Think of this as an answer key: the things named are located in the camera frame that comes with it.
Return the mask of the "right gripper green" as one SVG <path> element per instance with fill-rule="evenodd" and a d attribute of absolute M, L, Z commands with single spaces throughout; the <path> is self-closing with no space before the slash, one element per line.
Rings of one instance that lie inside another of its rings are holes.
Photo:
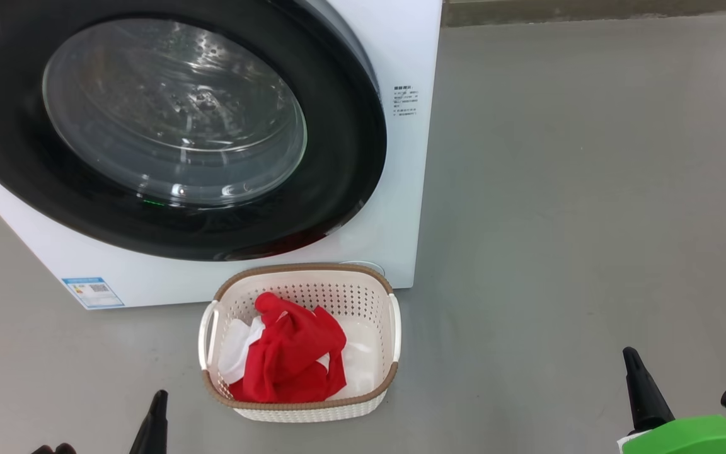
<path fill-rule="evenodd" d="M 618 454 L 726 454 L 726 418 L 676 419 L 637 349 L 623 348 L 633 431 Z"/>

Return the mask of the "dark round glass machine door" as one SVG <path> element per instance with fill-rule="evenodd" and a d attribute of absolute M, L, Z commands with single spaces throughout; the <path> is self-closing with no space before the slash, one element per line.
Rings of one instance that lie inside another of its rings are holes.
<path fill-rule="evenodd" d="M 366 55 L 305 0 L 0 0 L 0 184 L 168 259 L 280 255 L 371 198 Z"/>

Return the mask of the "cream basket with brown rim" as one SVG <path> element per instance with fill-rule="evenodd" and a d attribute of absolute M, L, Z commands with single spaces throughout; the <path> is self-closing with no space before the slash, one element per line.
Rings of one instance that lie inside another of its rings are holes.
<path fill-rule="evenodd" d="M 381 369 L 385 378 L 375 390 L 351 399 L 304 404 L 262 404 L 233 399 L 218 372 L 221 344 L 234 320 L 251 323 L 253 302 L 269 291 L 305 308 L 323 307 L 335 318 L 363 318 L 379 330 Z M 253 421 L 319 423 L 355 419 L 372 413 L 386 397 L 401 354 L 400 304 L 389 282 L 376 271 L 359 265 L 266 265 L 242 271 L 217 291 L 205 309 L 198 335 L 199 365 L 205 389 L 216 402 Z"/>

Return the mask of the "blue energy label sticker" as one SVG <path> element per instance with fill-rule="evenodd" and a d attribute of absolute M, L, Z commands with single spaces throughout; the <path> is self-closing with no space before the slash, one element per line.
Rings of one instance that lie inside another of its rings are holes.
<path fill-rule="evenodd" d="M 72 295 L 87 309 L 123 308 L 124 302 L 101 277 L 61 279 Z"/>

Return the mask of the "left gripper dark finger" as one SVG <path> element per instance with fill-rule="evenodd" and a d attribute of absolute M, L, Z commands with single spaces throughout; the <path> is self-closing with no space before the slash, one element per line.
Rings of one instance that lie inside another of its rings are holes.
<path fill-rule="evenodd" d="M 129 454 L 167 454 L 169 394 L 158 390 L 130 447 Z"/>

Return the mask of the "round white drain cover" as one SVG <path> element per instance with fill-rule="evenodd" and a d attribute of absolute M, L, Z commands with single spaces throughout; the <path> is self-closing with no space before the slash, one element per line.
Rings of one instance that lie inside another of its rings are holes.
<path fill-rule="evenodd" d="M 341 264 L 345 265 L 359 265 L 360 267 L 366 267 L 373 271 L 376 271 L 379 275 L 386 277 L 385 270 L 378 264 L 375 264 L 374 262 L 369 262 L 365 260 L 349 260 L 345 262 L 341 262 Z"/>

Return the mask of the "white front-load washing machine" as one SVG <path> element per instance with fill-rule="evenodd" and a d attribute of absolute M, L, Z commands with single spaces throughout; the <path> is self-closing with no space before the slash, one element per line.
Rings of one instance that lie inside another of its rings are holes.
<path fill-rule="evenodd" d="M 199 303 L 210 301 L 220 284 L 247 269 L 349 260 L 374 262 L 385 270 L 392 287 L 412 287 L 446 0 L 305 1 L 340 19 L 341 32 L 366 55 L 379 89 L 386 118 L 386 160 L 361 210 L 319 241 L 280 255 L 224 262 L 181 260 L 79 235 L 0 184 L 0 217 L 65 288 L 61 279 L 101 277 L 124 302 L 123 308 Z"/>

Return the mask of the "red and white garment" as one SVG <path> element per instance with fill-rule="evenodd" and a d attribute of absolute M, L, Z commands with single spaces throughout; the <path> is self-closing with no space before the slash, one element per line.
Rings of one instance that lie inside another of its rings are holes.
<path fill-rule="evenodd" d="M 245 348 L 243 376 L 225 377 L 233 399 L 262 404 L 322 402 L 347 385 L 345 331 L 325 308 L 309 310 L 266 291 L 255 308 L 264 325 Z"/>

